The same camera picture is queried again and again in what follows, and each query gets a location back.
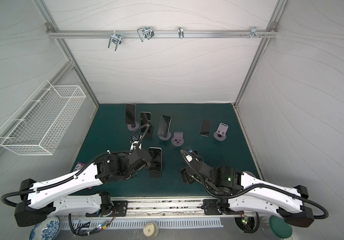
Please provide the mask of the black phone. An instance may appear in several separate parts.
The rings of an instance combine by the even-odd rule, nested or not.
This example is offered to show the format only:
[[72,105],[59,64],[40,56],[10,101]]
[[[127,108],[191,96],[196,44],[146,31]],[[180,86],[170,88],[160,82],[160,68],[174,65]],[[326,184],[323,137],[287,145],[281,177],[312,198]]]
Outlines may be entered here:
[[171,120],[172,120],[171,116],[161,115],[159,128],[158,128],[159,137],[166,138],[168,136]]
[[150,112],[141,112],[140,117],[141,117],[141,125],[149,124],[150,127],[149,127],[147,133],[151,133],[151,131],[152,131],[151,113]]
[[135,104],[126,104],[125,122],[127,125],[136,124],[136,105]]
[[210,120],[201,120],[200,126],[200,136],[209,137],[211,132],[211,121]]
[[162,149],[150,147],[148,149],[151,155],[151,166],[149,167],[150,171],[161,172],[162,171]]

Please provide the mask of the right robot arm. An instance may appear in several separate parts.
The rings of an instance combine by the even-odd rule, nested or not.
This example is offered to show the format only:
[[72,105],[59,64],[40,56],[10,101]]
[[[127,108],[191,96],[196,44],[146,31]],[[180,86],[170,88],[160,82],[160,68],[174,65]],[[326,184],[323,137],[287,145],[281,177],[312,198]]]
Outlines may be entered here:
[[186,167],[180,169],[187,184],[198,182],[217,201],[204,204],[205,210],[214,215],[236,215],[243,211],[265,213],[284,220],[285,223],[307,228],[314,220],[327,216],[315,216],[311,206],[320,205],[309,200],[304,186],[281,187],[230,167],[214,168],[192,150],[182,150]]

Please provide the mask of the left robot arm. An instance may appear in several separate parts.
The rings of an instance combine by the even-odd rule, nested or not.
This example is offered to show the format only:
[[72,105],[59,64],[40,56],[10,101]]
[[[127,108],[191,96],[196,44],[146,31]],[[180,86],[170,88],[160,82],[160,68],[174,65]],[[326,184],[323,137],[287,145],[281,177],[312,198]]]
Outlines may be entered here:
[[26,179],[21,182],[19,189],[21,202],[15,207],[17,225],[36,225],[51,215],[69,209],[60,204],[60,198],[89,187],[128,180],[135,177],[139,170],[151,165],[152,157],[147,150],[105,152],[90,160],[77,172],[43,182]]

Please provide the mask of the grey round phone stand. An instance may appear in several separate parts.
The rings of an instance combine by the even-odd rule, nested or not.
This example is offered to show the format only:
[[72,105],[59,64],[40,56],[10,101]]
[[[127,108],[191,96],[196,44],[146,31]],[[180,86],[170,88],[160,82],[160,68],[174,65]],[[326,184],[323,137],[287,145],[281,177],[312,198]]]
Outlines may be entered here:
[[226,133],[228,131],[229,126],[224,124],[224,123],[220,123],[216,132],[214,133],[214,138],[220,142],[224,141],[226,139]]

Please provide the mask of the black phone on grey stand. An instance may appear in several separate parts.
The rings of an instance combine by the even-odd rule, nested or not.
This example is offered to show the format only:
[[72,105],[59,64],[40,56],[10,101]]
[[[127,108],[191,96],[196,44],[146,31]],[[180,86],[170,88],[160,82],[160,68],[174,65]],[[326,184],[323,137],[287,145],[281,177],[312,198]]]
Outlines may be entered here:
[[166,138],[168,136],[171,120],[172,120],[171,116],[161,115],[159,128],[158,128],[159,137]]

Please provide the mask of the small round beige container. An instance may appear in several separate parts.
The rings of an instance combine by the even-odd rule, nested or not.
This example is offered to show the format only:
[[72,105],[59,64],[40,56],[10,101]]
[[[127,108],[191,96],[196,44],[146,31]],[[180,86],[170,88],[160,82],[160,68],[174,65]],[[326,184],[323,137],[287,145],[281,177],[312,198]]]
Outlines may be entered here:
[[143,227],[143,234],[147,238],[155,238],[159,234],[159,226],[155,222],[147,222]]

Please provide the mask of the green lid clear jar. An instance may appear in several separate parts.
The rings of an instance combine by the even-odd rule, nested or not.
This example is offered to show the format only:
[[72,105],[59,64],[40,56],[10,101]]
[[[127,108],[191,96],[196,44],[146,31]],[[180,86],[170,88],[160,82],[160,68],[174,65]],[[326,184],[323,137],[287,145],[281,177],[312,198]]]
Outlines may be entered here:
[[260,227],[267,237],[288,239],[293,234],[292,226],[276,216],[265,216],[262,218]]

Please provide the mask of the purple snack packet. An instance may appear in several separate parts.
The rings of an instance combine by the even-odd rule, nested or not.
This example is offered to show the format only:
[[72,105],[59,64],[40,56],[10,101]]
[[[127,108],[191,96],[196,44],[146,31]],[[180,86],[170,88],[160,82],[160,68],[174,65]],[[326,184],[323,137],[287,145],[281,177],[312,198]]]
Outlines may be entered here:
[[74,172],[79,171],[80,169],[82,169],[86,164],[82,163],[82,162],[78,162],[74,168]]

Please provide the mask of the metal clamp small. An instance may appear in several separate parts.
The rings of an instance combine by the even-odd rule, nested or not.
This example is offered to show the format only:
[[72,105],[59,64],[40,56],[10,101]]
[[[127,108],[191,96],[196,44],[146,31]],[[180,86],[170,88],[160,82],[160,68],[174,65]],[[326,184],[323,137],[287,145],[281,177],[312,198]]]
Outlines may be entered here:
[[183,29],[183,27],[178,27],[178,35],[179,35],[179,39],[183,39],[184,38],[184,29]]

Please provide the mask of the blue white ceramic plate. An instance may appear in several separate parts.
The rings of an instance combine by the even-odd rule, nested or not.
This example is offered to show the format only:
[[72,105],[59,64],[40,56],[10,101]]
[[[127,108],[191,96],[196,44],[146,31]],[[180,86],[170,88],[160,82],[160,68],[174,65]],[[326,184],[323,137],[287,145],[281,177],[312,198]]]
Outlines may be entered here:
[[60,218],[53,216],[38,223],[31,230],[29,240],[54,240],[60,232]]

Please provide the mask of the metal u-bolt clamp left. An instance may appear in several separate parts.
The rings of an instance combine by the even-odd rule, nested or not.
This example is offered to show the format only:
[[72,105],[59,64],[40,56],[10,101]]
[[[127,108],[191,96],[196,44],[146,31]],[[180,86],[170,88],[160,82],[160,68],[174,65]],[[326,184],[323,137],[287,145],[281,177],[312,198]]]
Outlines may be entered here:
[[122,37],[119,34],[113,33],[110,36],[108,48],[115,46],[115,51],[117,51],[118,46],[122,43]]

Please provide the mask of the aluminium top crossbar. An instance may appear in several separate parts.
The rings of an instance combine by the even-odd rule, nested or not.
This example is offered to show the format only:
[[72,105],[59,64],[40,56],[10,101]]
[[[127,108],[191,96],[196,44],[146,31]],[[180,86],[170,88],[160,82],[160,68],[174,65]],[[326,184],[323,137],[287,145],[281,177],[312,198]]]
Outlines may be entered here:
[[[242,38],[240,34],[249,34],[251,30],[186,30],[183,39],[228,39]],[[55,31],[48,32],[51,39],[109,39],[111,34],[119,34],[122,39],[139,39],[136,30],[126,31]],[[178,30],[154,30],[153,39],[179,39]],[[265,38],[275,38],[277,31],[258,30],[259,34],[266,34]]]

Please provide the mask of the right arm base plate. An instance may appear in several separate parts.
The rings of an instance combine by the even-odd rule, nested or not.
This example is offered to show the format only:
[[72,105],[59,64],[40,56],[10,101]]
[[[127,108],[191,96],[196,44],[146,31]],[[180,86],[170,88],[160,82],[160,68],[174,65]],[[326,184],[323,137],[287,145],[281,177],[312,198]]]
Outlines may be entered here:
[[238,215],[239,212],[230,209],[228,199],[204,199],[201,209],[205,215]]

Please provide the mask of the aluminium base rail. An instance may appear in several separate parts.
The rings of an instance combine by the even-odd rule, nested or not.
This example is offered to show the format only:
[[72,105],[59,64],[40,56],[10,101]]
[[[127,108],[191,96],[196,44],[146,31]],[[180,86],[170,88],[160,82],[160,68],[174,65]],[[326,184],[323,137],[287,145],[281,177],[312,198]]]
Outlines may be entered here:
[[[100,204],[113,201],[128,201],[128,209],[125,217],[151,217],[151,216],[208,216],[201,209],[204,198],[109,198],[100,195],[89,196],[65,196],[55,200],[53,206],[55,211],[49,216],[73,216],[86,217],[85,214],[92,214],[100,209]],[[241,197],[228,200],[230,209],[247,215],[255,212],[263,215],[276,216],[277,205],[252,197]]]

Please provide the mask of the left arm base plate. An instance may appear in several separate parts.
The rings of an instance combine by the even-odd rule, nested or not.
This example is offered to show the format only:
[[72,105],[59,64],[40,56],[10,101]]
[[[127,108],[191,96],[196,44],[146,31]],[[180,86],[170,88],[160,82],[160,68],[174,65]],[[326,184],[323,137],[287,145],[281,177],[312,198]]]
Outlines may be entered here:
[[89,218],[97,217],[125,217],[128,209],[128,201],[113,201],[100,204],[100,209],[92,214],[86,213]]

